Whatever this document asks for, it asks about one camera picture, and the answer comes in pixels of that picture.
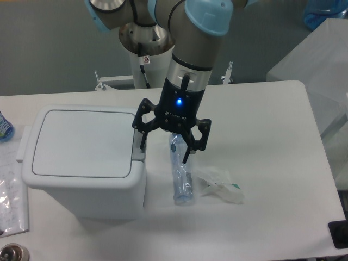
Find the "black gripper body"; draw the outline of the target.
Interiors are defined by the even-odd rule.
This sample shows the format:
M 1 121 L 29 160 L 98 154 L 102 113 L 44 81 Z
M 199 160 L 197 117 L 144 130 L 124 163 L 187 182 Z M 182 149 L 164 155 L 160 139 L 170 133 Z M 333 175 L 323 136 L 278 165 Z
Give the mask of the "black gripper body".
M 156 122 L 165 131 L 189 133 L 196 125 L 198 108 L 204 91 L 188 90 L 189 78 L 183 78 L 179 87 L 165 80 L 159 103 L 154 109 Z

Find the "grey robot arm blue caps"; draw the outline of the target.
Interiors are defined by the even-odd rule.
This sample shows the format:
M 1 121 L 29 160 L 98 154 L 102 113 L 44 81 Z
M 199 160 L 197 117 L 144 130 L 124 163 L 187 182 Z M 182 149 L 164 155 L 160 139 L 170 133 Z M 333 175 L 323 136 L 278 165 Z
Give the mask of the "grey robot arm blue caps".
M 136 52 L 156 54 L 172 41 L 172 57 L 158 104 L 144 98 L 133 128 L 143 137 L 161 128 L 179 134 L 190 155 L 206 148 L 210 119 L 196 116 L 205 88 L 228 33 L 234 9 L 249 1 L 86 1 L 97 27 L 103 31 L 134 24 Z

